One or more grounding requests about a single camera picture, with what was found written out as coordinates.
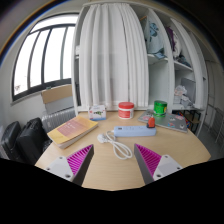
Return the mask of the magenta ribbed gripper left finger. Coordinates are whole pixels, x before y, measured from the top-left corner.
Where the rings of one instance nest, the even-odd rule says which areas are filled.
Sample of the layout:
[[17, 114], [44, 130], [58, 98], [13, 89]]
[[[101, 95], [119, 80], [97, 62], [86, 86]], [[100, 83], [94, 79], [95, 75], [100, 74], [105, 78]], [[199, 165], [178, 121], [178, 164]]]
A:
[[93, 155], [94, 145], [91, 144], [67, 157], [59, 156], [45, 170], [81, 186]]

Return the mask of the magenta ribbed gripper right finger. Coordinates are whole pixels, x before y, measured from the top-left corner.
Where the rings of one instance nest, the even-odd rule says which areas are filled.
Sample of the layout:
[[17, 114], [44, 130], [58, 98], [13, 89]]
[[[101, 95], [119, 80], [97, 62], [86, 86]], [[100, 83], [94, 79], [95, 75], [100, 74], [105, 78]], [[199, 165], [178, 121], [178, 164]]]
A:
[[145, 184], [152, 183], [182, 169], [182, 166], [169, 155], [159, 155], [139, 144], [134, 145], [134, 155]]

